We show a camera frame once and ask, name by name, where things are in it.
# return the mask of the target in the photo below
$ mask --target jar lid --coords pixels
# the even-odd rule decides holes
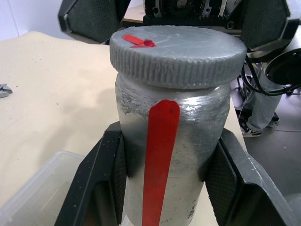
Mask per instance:
[[[137,48],[124,38],[127,34],[151,40],[155,46]],[[239,76],[245,57],[241,40],[206,28],[130,27],[110,40],[111,63],[119,73],[158,87],[217,87]]]

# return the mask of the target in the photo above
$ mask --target jeans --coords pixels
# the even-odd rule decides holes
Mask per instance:
[[[271,82],[264,74],[260,76],[259,82],[265,91],[284,87],[284,85],[277,85]],[[252,91],[245,103],[245,108],[252,110],[252,116],[248,119],[246,125],[254,132],[265,128],[272,120],[281,96],[270,97]]]

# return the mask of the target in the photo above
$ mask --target beige table surface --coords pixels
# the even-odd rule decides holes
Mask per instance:
[[[30,32],[0,42],[0,207],[57,151],[86,155],[118,121],[109,47]],[[245,148],[232,101],[225,128]],[[206,189],[191,226],[216,226]]]

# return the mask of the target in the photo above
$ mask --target plastic container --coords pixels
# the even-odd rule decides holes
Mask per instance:
[[[0,209],[0,226],[53,226],[83,156],[60,151]]]

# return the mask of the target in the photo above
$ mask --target silver jar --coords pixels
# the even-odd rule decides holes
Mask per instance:
[[[132,48],[122,39],[125,34],[151,39],[156,46]],[[228,82],[239,75],[245,46],[209,29],[150,26],[115,33],[110,51],[119,72],[115,92],[127,161],[125,213],[134,226],[142,225],[148,114],[161,100],[174,100],[180,107],[180,121],[160,226],[187,226],[228,116]]]

